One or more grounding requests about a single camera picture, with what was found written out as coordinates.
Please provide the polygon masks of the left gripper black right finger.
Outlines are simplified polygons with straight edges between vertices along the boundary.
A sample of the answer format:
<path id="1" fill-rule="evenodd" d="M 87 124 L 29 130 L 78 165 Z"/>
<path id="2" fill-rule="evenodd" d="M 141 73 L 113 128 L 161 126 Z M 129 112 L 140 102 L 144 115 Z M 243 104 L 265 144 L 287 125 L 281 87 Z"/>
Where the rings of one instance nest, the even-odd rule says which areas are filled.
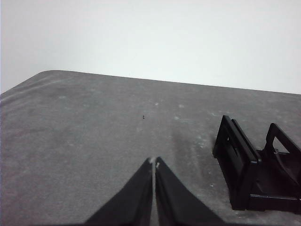
<path id="1" fill-rule="evenodd" d="M 223 225 L 223 220 L 184 186 L 161 157 L 156 159 L 155 180 L 161 226 Z"/>

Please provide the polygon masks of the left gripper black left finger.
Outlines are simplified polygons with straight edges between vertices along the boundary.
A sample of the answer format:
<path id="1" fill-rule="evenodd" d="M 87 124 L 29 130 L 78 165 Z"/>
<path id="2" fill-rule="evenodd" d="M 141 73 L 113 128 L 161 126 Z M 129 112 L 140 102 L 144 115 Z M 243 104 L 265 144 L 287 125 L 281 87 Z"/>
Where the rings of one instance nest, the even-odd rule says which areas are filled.
<path id="1" fill-rule="evenodd" d="M 85 224 L 88 226 L 148 226 L 153 200 L 152 162 L 147 158 L 129 181 Z"/>

